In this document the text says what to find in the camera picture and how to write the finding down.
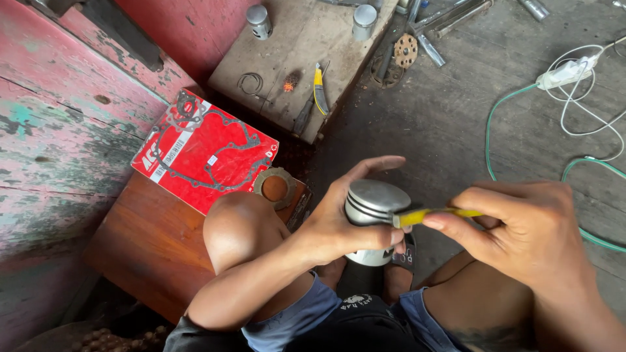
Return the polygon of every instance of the concrete floor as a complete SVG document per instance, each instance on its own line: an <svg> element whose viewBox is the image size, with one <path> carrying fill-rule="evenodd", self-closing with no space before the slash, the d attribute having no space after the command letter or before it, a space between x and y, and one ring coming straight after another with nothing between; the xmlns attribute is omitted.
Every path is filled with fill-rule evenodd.
<svg viewBox="0 0 626 352"><path fill-rule="evenodd" d="M493 104L534 83L566 51L585 44L608 44L626 34L626 11L613 7L610 0L546 3L552 14L537 23L516 1L496 1L487 14L460 30L440 40L431 38L448 64L437 69L422 52L395 88L375 88L366 70L309 164L305 181L316 194L313 205L334 179L359 160L378 155L404 155L408 162L373 178L397 185L428 207L440 207L473 181L489 179L485 123ZM403 19L396 16L376 56L402 34L402 28ZM626 53L626 45L620 49ZM595 88L583 103L608 120L626 109L626 58L608 50L595 69ZM539 89L500 105L491 127L491 164L496 177L558 180L573 157L604 157L619 150L618 138L608 130L590 137L566 135L558 122L562 108L562 103ZM566 124L579 132L599 127L575 107L568 109ZM626 121L614 126L626 132ZM611 164L626 170L626 155ZM576 166L568 181L575 190L580 225L626 243L626 182L596 165ZM416 228L414 235L418 248L415 281L461 250L451 239L424 227ZM585 246L598 269L601 293L626 321L626 253L589 242ZM362 268L355 266L352 263L342 279L342 283L350 282L342 294L357 293L350 292L355 289L376 292L380 271L365 270L373 274L363 276Z"/></svg>

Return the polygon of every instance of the shorts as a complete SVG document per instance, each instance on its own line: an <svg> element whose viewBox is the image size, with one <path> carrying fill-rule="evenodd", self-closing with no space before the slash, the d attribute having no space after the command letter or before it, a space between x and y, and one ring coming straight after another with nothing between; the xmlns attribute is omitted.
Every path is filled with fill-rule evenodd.
<svg viewBox="0 0 626 352"><path fill-rule="evenodd" d="M256 352L279 352L296 336L319 325L341 304L335 291L323 284L315 272L311 288L291 306L275 316L258 323L248 323L242 329L248 345ZM423 287L400 295L400 301L391 307L404 317L433 352L463 352L452 342L451 336L427 312Z"/></svg>

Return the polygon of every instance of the black t-shirt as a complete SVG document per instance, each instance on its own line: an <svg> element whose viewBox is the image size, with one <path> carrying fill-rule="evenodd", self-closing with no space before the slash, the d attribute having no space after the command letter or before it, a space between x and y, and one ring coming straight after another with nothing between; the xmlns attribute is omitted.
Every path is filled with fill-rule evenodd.
<svg viewBox="0 0 626 352"><path fill-rule="evenodd" d="M335 309L320 325L297 336L285 352L344 349L359 351L428 352L410 325L394 315L377 296L363 306L346 303ZM241 331L208 331L187 317L180 318L167 338L164 352L251 351Z"/></svg>

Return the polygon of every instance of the white plug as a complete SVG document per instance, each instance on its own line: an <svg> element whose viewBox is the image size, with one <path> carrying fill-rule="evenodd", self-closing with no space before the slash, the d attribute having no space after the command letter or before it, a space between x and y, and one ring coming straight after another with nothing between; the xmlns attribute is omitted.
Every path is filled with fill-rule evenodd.
<svg viewBox="0 0 626 352"><path fill-rule="evenodd" d="M567 61L557 69L548 71L537 78L537 88L549 90L568 83L574 83L578 80L584 80L591 76L592 68L598 63L600 55L594 55L590 58L583 56L576 61Z"/></svg>

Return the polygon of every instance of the person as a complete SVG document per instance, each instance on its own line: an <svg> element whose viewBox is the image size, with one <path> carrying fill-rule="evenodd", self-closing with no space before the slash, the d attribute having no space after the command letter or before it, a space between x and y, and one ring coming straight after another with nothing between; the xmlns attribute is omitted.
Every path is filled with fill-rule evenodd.
<svg viewBox="0 0 626 352"><path fill-rule="evenodd" d="M423 222L465 251L412 291L411 273L388 266L384 301L339 299L344 254L402 249L404 238L388 225L351 225L348 186L404 161L361 161L293 234L259 195L219 198L203 228L217 276L193 298L165 351L626 349L626 329L585 257L572 191L560 182L476 182L449 202L486 214L475 224L444 213Z"/></svg>

